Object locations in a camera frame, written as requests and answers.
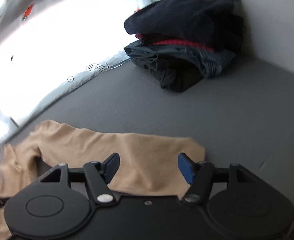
gray surface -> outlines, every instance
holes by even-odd
[[[294,75],[259,60],[239,58],[183,93],[161,89],[128,62],[62,98],[11,143],[46,119],[98,132],[191,137],[208,161],[241,163],[294,203]]]

beige garment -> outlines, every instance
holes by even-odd
[[[16,147],[5,146],[0,196],[12,196],[37,178],[35,157],[50,166],[68,163],[76,168],[92,160],[103,161],[113,152],[120,155],[120,167],[108,186],[134,195],[182,196],[189,185],[178,169],[178,154],[185,152],[194,161],[203,161],[205,156],[204,148],[191,138],[99,133],[47,120]],[[9,237],[0,209],[0,240]]]

clothing stack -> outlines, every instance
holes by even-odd
[[[239,0],[160,0],[124,24],[135,41],[124,48],[162,88],[184,91],[202,78],[218,76],[240,52],[243,18]]]

plastic sheet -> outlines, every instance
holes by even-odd
[[[128,60],[124,20],[152,0],[1,0],[0,139]]]

circular cover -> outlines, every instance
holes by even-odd
[[[90,204],[79,192],[58,183],[36,183],[8,200],[4,216],[13,233],[54,239],[77,228],[89,212]]]
[[[294,219],[291,202],[268,185],[238,183],[208,202],[212,220],[240,238],[271,237],[283,233]]]

